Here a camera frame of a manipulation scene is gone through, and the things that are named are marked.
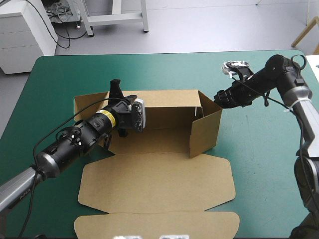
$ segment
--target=green table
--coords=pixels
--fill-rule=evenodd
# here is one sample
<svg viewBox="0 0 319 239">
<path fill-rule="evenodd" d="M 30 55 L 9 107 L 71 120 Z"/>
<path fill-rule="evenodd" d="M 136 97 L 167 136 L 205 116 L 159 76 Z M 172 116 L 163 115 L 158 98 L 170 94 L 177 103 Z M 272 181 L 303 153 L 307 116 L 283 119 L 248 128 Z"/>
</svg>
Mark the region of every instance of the green table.
<svg viewBox="0 0 319 239">
<path fill-rule="evenodd" d="M 32 147 L 43 135 L 73 114 L 73 97 L 103 92 L 109 81 L 121 79 L 123 90 L 199 89 L 213 98 L 232 80 L 221 72 L 225 61 L 245 60 L 253 71 L 274 54 L 290 57 L 299 51 L 210 52 L 141 55 L 41 57 L 36 62 L 0 140 L 0 183 L 32 164 Z M 303 77 L 319 107 L 319 85 L 310 66 Z M 279 99 L 276 90 L 271 96 Z M 207 154 L 230 160 L 236 198 L 214 211 L 234 211 L 241 219 L 237 237 L 288 237 L 307 214 L 293 165 L 300 131 L 292 114 L 272 102 L 263 106 L 224 110 L 217 146 Z M 39 147 L 53 140 L 51 137 Z M 34 208 L 25 236 L 75 237 L 73 222 L 80 215 L 101 214 L 77 201 L 82 168 L 106 156 L 101 148 L 79 160 L 35 191 Z M 28 200 L 8 217 L 7 235 L 18 235 Z"/>
</svg>

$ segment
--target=white cabinet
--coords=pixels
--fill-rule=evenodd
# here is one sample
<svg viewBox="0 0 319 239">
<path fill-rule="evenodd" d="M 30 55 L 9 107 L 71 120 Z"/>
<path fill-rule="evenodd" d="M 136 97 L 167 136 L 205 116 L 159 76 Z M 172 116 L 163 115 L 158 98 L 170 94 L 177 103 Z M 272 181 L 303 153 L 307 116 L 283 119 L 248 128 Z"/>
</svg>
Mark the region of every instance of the white cabinet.
<svg viewBox="0 0 319 239">
<path fill-rule="evenodd" d="M 41 0 L 30 2 L 57 41 Z M 0 6 L 0 68 L 6 74 L 31 71 L 37 58 L 54 55 L 55 48 L 41 17 L 27 1 L 11 0 Z"/>
</svg>

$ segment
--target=cardboard lid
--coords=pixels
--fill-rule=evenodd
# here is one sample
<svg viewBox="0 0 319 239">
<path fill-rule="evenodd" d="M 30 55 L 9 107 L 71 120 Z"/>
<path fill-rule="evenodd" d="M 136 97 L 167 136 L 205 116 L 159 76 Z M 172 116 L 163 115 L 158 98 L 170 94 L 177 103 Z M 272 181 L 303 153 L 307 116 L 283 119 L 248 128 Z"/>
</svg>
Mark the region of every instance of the cardboard lid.
<svg viewBox="0 0 319 239">
<path fill-rule="evenodd" d="M 233 212 L 175 212 L 159 214 L 108 214 L 78 217 L 79 239 L 113 239 L 114 236 L 189 235 L 190 239 L 232 239 L 239 228 Z"/>
<path fill-rule="evenodd" d="M 78 200 L 108 213 L 204 211 L 235 197 L 228 160 L 186 153 L 115 155 L 84 167 Z"/>
</svg>

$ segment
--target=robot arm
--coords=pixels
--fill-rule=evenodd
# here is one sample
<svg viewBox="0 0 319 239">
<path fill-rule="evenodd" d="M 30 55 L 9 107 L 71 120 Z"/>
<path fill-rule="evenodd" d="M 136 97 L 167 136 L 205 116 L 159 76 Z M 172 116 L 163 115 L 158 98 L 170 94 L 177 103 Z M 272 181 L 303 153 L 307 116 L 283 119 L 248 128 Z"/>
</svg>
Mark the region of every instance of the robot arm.
<svg viewBox="0 0 319 239">
<path fill-rule="evenodd" d="M 36 155 L 36 166 L 0 186 L 0 239 L 4 238 L 6 214 L 33 187 L 47 178 L 59 176 L 75 159 L 86 155 L 98 142 L 104 140 L 104 146 L 108 148 L 111 131 L 117 129 L 121 137 L 127 136 L 127 129 L 143 131 L 146 120 L 144 102 L 135 95 L 124 97 L 119 83 L 120 80 L 111 81 L 106 107 L 92 117 L 59 131 L 60 136 L 57 134 L 56 141 Z"/>
<path fill-rule="evenodd" d="M 295 176 L 304 206 L 309 215 L 292 231 L 291 238 L 319 238 L 319 113 L 311 103 L 312 92 L 300 74 L 306 65 L 281 55 L 272 56 L 259 72 L 253 74 L 247 62 L 226 62 L 225 74 L 238 75 L 230 88 L 215 95 L 215 102 L 222 108 L 245 107 L 259 96 L 268 106 L 268 95 L 277 88 L 284 106 L 297 118 L 304 143 L 297 152 Z"/>
</svg>

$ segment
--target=brown cardboard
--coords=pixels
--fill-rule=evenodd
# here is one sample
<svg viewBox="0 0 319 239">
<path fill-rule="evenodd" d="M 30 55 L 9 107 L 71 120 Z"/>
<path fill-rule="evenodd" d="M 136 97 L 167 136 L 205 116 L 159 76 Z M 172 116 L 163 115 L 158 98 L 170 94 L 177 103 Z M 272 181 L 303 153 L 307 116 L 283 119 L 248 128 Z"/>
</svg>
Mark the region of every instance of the brown cardboard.
<svg viewBox="0 0 319 239">
<path fill-rule="evenodd" d="M 113 153 L 188 152 L 190 157 L 194 157 L 216 145 L 221 108 L 202 92 L 169 90 L 123 94 L 138 95 L 144 100 L 146 128 L 143 133 L 129 131 L 125 138 L 114 133 L 110 145 Z M 75 97 L 75 111 L 107 97 L 107 92 Z M 85 119 L 106 105 L 107 101 L 96 104 L 75 119 Z"/>
<path fill-rule="evenodd" d="M 87 164 L 79 202 L 108 213 L 204 211 L 235 197 L 228 160 L 187 153 L 115 155 Z"/>
<path fill-rule="evenodd" d="M 114 132 L 110 151 L 116 155 L 85 166 L 79 202 L 111 214 L 79 217 L 78 238 L 143 234 L 158 239 L 175 232 L 192 239 L 233 238 L 239 226 L 235 213 L 203 212 L 235 197 L 229 161 L 201 154 L 216 145 L 221 108 L 198 90 L 123 94 L 144 100 L 146 128 L 125 138 Z M 75 111 L 107 96 L 78 96 Z M 76 120 L 106 104 L 94 105 Z"/>
<path fill-rule="evenodd" d="M 239 217 L 232 212 L 108 214 L 79 217 L 74 226 L 80 239 L 128 235 L 159 239 L 163 234 L 186 234 L 191 239 L 232 239 L 239 227 Z"/>
</svg>

